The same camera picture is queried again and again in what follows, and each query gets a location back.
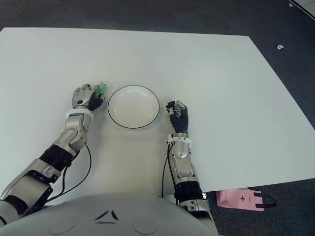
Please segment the right robot hand black silver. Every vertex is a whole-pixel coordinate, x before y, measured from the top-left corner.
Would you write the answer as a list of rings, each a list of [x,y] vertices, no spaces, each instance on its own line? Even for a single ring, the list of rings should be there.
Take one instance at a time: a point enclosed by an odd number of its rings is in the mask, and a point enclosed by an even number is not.
[[[166,110],[175,133],[188,134],[189,116],[187,106],[179,100],[170,101],[166,105]]]

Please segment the left robot hand black silver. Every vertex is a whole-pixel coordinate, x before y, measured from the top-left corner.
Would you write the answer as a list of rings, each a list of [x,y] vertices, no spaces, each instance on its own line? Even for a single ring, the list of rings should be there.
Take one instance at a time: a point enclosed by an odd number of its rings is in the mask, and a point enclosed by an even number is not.
[[[77,88],[73,92],[72,107],[74,109],[84,108],[90,111],[99,108],[104,101],[104,96],[102,93],[97,93],[98,88],[99,85],[92,87],[89,84],[84,84]]]

